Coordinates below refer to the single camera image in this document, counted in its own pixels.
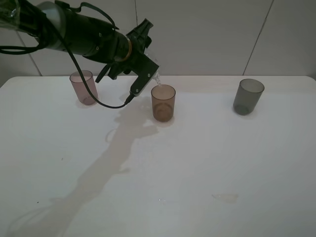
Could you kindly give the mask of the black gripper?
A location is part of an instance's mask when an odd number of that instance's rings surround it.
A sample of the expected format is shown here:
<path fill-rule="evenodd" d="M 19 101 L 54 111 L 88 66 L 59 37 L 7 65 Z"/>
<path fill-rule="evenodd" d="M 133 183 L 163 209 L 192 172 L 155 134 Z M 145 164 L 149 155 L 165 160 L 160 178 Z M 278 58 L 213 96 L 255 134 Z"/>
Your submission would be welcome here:
<path fill-rule="evenodd" d="M 129 74 L 133 71 L 136 62 L 152 42 L 148 34 L 153 26 L 153 23 L 145 18 L 127 35 L 119 32 L 110 34 L 108 41 L 111 48 L 111 63 L 103 67 L 95 82 L 99 83 L 107 72 L 111 79 L 116 79 L 121 73 Z"/>

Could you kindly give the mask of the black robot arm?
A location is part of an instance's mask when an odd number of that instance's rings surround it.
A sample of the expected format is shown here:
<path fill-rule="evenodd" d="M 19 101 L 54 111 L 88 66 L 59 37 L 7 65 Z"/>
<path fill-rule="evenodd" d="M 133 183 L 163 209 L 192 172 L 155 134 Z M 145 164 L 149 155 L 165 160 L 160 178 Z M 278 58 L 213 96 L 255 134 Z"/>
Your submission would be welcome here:
<path fill-rule="evenodd" d="M 98 81 L 104 75 L 116 79 L 130 72 L 147 79 L 159 68 L 145 54 L 152 42 L 148 33 L 153 25 L 149 20 L 124 35 L 107 13 L 87 2 L 74 8 L 60 0 L 37 6 L 27 0 L 2 0 L 0 26 L 27 33 L 38 42 L 33 47 L 1 46 L 1 53 L 22 55 L 44 48 L 69 49 L 72 54 L 105 64 Z"/>

